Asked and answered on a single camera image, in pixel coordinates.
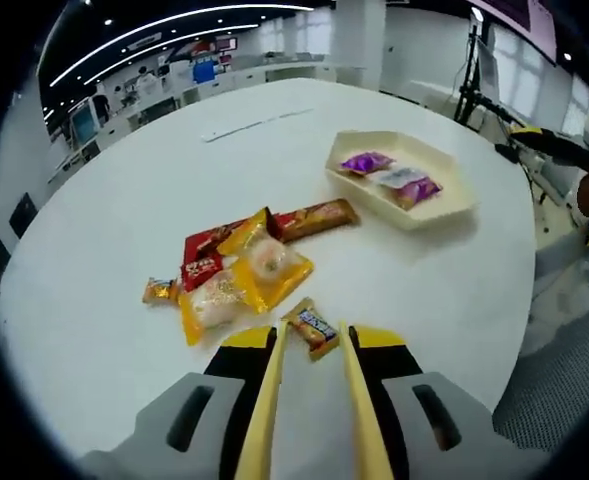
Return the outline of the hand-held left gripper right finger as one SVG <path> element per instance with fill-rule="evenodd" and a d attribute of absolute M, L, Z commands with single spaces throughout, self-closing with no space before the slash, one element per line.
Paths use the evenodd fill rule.
<path fill-rule="evenodd" d="M 438 372 L 424 372 L 399 335 L 352 325 L 363 375 L 396 479 L 504 479 L 509 443 L 491 412 Z"/>

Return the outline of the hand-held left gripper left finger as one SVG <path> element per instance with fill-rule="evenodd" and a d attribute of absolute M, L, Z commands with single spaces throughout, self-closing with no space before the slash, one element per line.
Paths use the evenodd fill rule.
<path fill-rule="evenodd" d="M 110 451 L 81 458 L 85 479 L 232 479 L 276 329 L 226 339 L 202 373 L 190 372 L 138 412 L 134 432 Z"/>

